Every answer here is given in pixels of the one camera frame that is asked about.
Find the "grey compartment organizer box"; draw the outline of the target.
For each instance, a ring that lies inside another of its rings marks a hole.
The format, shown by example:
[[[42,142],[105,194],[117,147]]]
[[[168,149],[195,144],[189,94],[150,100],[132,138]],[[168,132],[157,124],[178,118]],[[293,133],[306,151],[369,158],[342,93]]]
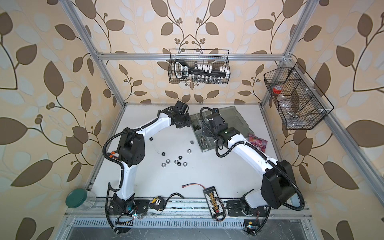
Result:
[[[245,138],[254,134],[243,116],[234,106],[214,109],[214,113],[210,110],[203,110],[202,113],[191,116],[191,124],[193,133],[203,153],[215,148],[213,135],[221,139],[221,132],[233,131],[243,135]]]

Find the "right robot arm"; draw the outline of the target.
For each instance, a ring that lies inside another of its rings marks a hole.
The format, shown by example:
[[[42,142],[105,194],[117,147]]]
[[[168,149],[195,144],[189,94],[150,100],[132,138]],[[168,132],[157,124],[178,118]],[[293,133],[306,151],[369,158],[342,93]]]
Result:
[[[296,184],[291,165],[278,161],[251,144],[238,130],[228,128],[217,109],[203,107],[200,117],[205,129],[212,135],[217,157],[235,153],[254,168],[261,177],[261,186],[244,194],[244,212],[258,207],[278,209],[285,206],[294,211],[305,208],[304,196]]]

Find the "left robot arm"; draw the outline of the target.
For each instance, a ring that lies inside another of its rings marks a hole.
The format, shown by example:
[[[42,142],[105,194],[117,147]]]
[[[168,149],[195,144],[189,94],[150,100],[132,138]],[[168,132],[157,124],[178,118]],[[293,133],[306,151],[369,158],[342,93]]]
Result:
[[[145,158],[146,140],[170,126],[178,129],[190,127],[191,117],[188,110],[187,104],[177,101],[174,106],[159,110],[152,121],[135,129],[127,127],[105,142],[102,148],[104,158],[121,169],[118,188],[114,189],[108,184],[107,192],[114,194],[111,203],[106,206],[107,214],[114,211],[114,215],[127,215],[139,210],[134,202],[134,183],[137,165]]]

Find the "pink candy bag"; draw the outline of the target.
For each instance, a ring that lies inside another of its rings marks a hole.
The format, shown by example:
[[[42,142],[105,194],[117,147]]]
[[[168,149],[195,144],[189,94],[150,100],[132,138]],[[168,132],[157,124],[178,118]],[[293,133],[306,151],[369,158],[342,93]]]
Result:
[[[266,151],[266,147],[267,147],[267,144],[268,144],[267,140],[264,140],[262,138],[258,138],[255,135],[249,135],[248,136],[248,141],[252,145],[254,145],[256,148],[258,148],[261,152],[264,153]]]

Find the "socket set holder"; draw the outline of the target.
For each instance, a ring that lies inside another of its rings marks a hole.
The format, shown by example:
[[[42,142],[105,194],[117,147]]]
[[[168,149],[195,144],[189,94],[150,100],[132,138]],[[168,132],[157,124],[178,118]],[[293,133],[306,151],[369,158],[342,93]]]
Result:
[[[231,72],[227,68],[220,67],[219,70],[215,70],[212,65],[202,65],[195,64],[193,67],[190,67],[184,60],[176,60],[174,62],[173,70],[175,76],[178,79],[186,78],[200,78],[204,77],[209,78],[218,78],[218,79],[229,79]]]

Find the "red cap bottle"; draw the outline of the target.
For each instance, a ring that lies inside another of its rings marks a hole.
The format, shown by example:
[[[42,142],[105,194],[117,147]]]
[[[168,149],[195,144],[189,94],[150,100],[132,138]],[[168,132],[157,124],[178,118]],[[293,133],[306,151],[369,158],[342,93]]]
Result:
[[[280,94],[282,93],[283,88],[282,88],[281,86],[275,85],[275,86],[273,87],[272,91],[273,91],[273,94],[274,94],[275,96],[278,96],[278,95],[280,95]]]

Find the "black charger board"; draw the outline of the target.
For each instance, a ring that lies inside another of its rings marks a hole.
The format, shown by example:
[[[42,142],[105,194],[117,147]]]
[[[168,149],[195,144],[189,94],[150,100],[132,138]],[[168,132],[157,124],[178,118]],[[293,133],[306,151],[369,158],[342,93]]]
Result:
[[[212,219],[216,222],[222,222],[226,218],[227,212],[224,202],[220,199],[216,188],[214,186],[205,188],[203,189],[203,193]]]

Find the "yellow black tape measure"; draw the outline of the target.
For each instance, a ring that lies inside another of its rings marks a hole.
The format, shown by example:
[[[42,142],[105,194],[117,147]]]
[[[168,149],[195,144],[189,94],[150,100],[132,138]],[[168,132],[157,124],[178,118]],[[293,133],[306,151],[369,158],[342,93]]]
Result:
[[[166,205],[165,202],[166,201],[164,200],[164,198],[162,196],[157,196],[151,200],[149,207],[151,209],[158,211],[158,212],[161,212],[165,208],[165,205]]]

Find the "green lid jar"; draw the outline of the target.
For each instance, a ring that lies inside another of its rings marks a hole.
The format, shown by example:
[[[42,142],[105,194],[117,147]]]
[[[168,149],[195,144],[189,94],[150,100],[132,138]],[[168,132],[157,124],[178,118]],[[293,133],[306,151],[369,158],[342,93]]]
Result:
[[[66,206],[71,209],[89,210],[96,202],[96,195],[85,189],[75,189],[66,197]]]

